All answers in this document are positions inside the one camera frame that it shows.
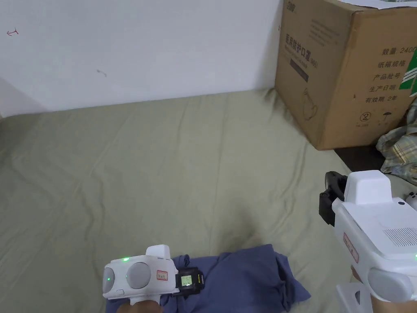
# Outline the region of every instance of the white wall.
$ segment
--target white wall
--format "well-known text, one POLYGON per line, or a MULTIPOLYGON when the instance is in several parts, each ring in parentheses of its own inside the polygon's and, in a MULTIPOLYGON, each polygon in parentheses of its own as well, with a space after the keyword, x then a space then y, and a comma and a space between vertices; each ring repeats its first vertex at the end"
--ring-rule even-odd
POLYGON ((271 87, 281 13, 282 0, 3 0, 0 113, 271 87))

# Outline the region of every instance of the blue cloth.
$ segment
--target blue cloth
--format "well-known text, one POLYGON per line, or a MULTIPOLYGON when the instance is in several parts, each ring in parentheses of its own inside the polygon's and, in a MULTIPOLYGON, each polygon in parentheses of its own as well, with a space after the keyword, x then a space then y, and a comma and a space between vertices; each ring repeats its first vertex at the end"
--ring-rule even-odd
MULTIPOLYGON (((205 288, 198 295, 161 297, 164 313, 282 312, 311 296, 292 275, 288 259, 264 245, 218 257, 173 259, 177 268, 198 267, 205 288)), ((115 313, 126 302, 107 301, 106 312, 115 313)))

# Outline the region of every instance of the gray round button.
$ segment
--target gray round button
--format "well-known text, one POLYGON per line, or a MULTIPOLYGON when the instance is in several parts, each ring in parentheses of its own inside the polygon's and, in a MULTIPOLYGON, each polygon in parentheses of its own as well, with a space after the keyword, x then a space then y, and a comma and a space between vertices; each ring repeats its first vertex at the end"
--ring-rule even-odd
POLYGON ((414 293, 413 284, 403 274, 371 268, 368 281, 377 295, 394 303, 409 301, 414 293))
POLYGON ((111 268, 104 268, 103 293, 108 293, 114 284, 114 272, 111 268))
POLYGON ((131 288, 141 289, 151 280, 151 269, 146 263, 135 263, 128 269, 126 280, 131 288))

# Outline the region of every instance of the hand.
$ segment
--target hand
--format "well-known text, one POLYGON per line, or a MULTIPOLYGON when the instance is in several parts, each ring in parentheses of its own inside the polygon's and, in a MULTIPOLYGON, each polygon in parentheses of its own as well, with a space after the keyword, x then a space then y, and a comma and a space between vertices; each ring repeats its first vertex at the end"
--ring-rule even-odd
MULTIPOLYGON (((350 267, 353 277, 362 283, 361 278, 355 271, 353 266, 350 267)), ((417 312, 417 301, 409 301, 405 303, 384 302, 376 299, 371 295, 372 308, 374 313, 414 313, 417 312)))
POLYGON ((116 313, 163 313, 163 308, 155 301, 146 300, 134 305, 125 303, 119 307, 116 313))

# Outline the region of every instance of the small lcd screen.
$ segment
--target small lcd screen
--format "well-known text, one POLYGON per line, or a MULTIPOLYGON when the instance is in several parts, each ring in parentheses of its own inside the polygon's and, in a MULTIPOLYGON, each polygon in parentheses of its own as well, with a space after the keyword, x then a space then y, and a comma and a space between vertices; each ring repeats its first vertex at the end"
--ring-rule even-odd
POLYGON ((189 276, 182 276, 181 277, 181 285, 184 286, 191 286, 193 284, 193 281, 191 279, 191 275, 189 276))

